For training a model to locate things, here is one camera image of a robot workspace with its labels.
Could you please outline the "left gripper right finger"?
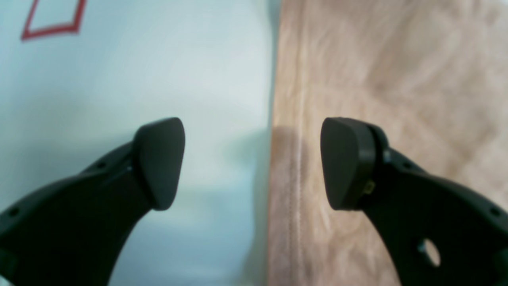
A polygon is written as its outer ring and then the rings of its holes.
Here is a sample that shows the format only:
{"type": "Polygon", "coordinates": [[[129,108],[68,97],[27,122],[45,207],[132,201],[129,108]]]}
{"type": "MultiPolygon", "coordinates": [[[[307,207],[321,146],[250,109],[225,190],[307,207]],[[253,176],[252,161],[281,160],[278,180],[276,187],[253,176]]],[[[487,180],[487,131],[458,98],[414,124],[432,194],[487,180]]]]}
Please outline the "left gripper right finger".
{"type": "Polygon", "coordinates": [[[329,205],[368,217],[403,286],[506,286],[508,220],[499,205],[426,172],[367,122],[326,118],[320,152],[329,205]]]}

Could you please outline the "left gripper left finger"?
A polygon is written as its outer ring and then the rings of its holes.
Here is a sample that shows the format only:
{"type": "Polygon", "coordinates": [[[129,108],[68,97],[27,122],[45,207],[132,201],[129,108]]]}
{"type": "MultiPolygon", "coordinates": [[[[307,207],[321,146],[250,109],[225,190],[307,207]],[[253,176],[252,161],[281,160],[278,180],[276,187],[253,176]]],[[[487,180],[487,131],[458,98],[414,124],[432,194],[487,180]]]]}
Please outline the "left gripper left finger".
{"type": "Polygon", "coordinates": [[[129,234],[170,208],[185,129],[179,118],[141,126],[82,172],[1,213],[1,277],[15,286],[107,286],[129,234]]]}

